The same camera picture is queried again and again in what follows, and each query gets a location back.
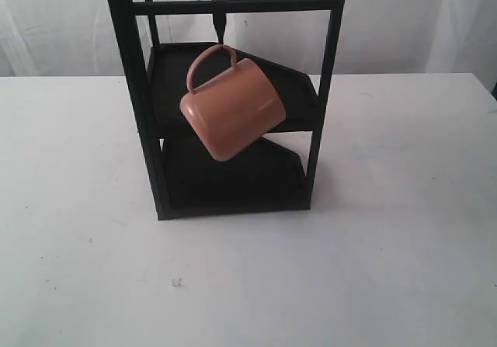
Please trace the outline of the black two-tier shelf rack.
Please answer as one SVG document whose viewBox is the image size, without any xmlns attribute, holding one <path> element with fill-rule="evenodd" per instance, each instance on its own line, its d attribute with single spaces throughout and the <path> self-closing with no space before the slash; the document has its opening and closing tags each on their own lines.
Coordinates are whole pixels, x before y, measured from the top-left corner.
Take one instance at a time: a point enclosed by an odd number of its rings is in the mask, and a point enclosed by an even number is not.
<svg viewBox="0 0 497 347">
<path fill-rule="evenodd" d="M 225 0 L 227 17 L 272 11 L 330 14 L 318 86 L 303 72 L 255 59 L 290 112 L 276 132 L 312 134 L 306 165 L 296 152 L 267 139 L 257 140 L 231 161 L 213 160 L 179 111 L 187 66 L 204 43 L 161 43 L 153 29 L 151 52 L 144 57 L 138 16 L 146 16 L 151 26 L 156 16 L 212 16 L 211 0 L 107 1 L 158 219 L 309 209 L 345 0 Z"/>
</svg>

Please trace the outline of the white backdrop curtain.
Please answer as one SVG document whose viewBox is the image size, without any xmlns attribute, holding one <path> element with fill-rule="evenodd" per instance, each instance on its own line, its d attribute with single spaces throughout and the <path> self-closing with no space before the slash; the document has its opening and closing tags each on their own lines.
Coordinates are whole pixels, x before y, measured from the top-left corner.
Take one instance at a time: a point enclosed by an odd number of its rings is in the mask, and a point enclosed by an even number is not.
<svg viewBox="0 0 497 347">
<path fill-rule="evenodd" d="M 327 24 L 327 12 L 234 14 L 225 41 L 317 74 Z M 2 75 L 122 72 L 107 0 L 1 0 Z M 425 72 L 495 86 L 496 0 L 346 0 L 335 73 Z"/>
</svg>

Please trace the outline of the pink ceramic mug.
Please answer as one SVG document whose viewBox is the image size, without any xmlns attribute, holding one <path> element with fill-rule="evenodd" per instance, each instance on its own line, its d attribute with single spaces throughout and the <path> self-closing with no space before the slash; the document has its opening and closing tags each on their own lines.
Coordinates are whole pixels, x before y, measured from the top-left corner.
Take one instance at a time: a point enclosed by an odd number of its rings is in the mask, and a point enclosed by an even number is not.
<svg viewBox="0 0 497 347">
<path fill-rule="evenodd" d="M 221 49 L 229 53 L 230 67 L 196 87 L 197 68 Z M 287 117 L 283 101 L 261 68 L 249 58 L 239 60 L 226 44 L 207 48 L 193 61 L 186 87 L 180 111 L 216 161 L 233 158 Z"/>
</svg>

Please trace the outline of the black tapered bracket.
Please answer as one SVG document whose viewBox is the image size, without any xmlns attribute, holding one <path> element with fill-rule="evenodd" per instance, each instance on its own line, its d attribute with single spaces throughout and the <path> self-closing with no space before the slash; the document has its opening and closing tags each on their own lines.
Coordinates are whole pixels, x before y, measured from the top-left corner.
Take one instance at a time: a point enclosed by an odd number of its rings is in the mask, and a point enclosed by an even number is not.
<svg viewBox="0 0 497 347">
<path fill-rule="evenodd" d="M 225 12 L 225 0 L 211 0 L 213 5 L 212 21 L 214 30 L 217 35 L 217 42 L 224 43 L 224 34 L 227 25 L 227 16 Z"/>
</svg>

